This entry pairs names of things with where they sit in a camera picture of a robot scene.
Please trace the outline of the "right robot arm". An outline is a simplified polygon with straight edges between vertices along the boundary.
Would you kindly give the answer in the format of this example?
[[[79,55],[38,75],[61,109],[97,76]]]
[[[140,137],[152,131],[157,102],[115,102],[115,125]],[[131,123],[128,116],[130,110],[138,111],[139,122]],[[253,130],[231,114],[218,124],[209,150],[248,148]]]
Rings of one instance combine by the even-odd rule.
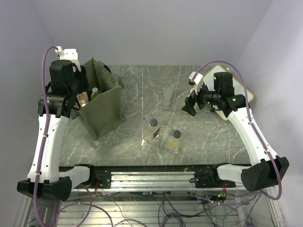
[[[233,76],[223,71],[213,75],[213,90],[209,90],[200,73],[193,72],[189,76],[192,91],[185,99],[182,110],[192,116],[196,115],[195,105],[203,109],[205,105],[215,106],[234,126],[239,134],[250,159],[250,166],[232,164],[219,165],[209,175],[209,183],[214,187],[225,181],[240,183],[255,192],[277,185],[282,188],[282,178],[289,167],[286,157],[280,157],[262,136],[253,119],[246,97],[235,94]]]

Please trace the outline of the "yellow-green lotion bottle white cap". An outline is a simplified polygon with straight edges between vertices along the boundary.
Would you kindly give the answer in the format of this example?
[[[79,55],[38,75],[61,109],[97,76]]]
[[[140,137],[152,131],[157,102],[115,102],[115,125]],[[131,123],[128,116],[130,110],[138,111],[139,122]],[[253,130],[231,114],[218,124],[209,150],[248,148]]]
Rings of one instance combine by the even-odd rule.
[[[91,95],[90,95],[90,100],[93,100],[96,98],[98,95],[102,94],[103,92],[100,91],[97,87],[92,88],[91,90]]]

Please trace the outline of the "green bottle pink pump cap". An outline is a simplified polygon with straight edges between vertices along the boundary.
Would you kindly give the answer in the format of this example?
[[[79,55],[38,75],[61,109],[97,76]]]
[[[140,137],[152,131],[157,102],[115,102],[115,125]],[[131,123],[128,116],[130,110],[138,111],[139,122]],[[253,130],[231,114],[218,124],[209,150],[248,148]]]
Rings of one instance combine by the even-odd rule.
[[[196,104],[195,98],[190,94],[185,98],[185,109],[188,112],[192,112],[195,110],[194,106]]]

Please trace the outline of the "amber bottle white cap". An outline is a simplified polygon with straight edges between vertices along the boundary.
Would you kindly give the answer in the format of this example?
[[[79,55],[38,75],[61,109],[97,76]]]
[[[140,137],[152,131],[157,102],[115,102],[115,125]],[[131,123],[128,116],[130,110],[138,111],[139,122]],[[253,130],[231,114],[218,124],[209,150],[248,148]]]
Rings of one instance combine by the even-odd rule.
[[[80,107],[84,107],[89,102],[89,96],[87,92],[78,93],[77,100],[80,104]]]

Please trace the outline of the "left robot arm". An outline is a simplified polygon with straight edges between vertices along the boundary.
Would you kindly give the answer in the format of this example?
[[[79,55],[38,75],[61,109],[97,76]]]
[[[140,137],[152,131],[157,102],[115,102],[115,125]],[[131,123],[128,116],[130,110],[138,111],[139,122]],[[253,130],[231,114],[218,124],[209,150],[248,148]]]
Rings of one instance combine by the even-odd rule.
[[[63,134],[78,104],[77,94],[88,91],[88,79],[78,60],[55,60],[49,71],[51,81],[38,101],[39,134],[34,160],[27,178],[18,182],[17,191],[31,198],[66,201],[73,188],[80,184],[91,188],[97,181],[90,164],[59,171]]]

